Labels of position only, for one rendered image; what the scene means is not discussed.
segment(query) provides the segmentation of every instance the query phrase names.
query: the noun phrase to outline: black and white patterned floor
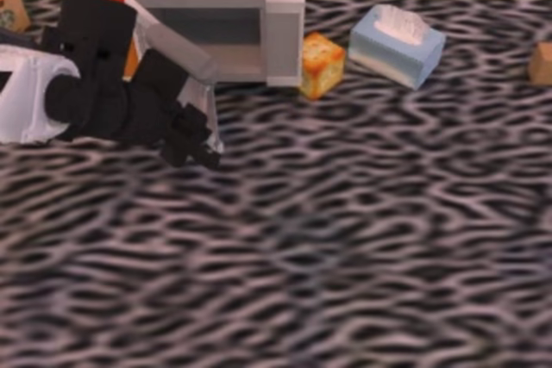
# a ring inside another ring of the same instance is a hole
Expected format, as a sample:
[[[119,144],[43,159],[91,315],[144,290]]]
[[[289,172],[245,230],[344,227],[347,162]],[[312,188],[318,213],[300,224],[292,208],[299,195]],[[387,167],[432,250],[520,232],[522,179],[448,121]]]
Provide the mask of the black and white patterned floor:
[[[552,1],[390,2],[448,35],[426,85],[222,87],[220,172],[0,147],[0,366],[551,368]],[[346,46],[374,4],[306,31]]]

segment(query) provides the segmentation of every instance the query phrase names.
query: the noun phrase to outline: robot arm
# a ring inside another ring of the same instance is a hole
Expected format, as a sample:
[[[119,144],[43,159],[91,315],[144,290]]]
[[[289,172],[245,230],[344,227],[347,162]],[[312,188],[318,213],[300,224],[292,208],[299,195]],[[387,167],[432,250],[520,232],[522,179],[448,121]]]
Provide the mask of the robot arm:
[[[192,157],[217,168],[223,149],[212,96],[216,66],[156,22],[147,29],[153,46],[142,51],[130,82],[123,81],[135,21],[135,9],[124,3],[63,0],[60,23],[45,31],[42,51],[19,35],[0,33],[0,43],[10,44],[0,48],[0,75],[11,72],[0,76],[9,78],[0,84],[0,142],[90,136],[160,143],[171,165]],[[5,116],[10,112],[20,116]]]

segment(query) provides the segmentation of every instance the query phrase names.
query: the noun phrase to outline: gray box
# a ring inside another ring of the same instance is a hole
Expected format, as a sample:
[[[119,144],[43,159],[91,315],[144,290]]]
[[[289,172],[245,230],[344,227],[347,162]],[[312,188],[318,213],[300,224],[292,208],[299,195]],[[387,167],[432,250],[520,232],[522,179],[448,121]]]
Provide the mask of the gray box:
[[[221,82],[301,84],[305,0],[136,0],[216,60]]]

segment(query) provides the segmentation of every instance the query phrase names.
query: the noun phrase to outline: blue tissue box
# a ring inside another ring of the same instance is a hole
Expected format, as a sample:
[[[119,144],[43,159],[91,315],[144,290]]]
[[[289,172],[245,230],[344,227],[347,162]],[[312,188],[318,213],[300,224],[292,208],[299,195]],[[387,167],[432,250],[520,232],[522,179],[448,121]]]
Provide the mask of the blue tissue box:
[[[379,8],[372,8],[351,31],[348,57],[399,84],[417,90],[441,59],[445,34],[429,28],[420,45],[391,37],[374,26]]]

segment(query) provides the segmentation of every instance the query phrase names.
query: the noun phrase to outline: cabinet door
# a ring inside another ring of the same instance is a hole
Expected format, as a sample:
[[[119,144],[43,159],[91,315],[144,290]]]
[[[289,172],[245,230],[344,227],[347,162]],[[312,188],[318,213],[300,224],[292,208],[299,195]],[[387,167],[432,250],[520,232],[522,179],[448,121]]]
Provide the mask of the cabinet door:
[[[263,33],[269,86],[301,84],[304,0],[267,0]]]

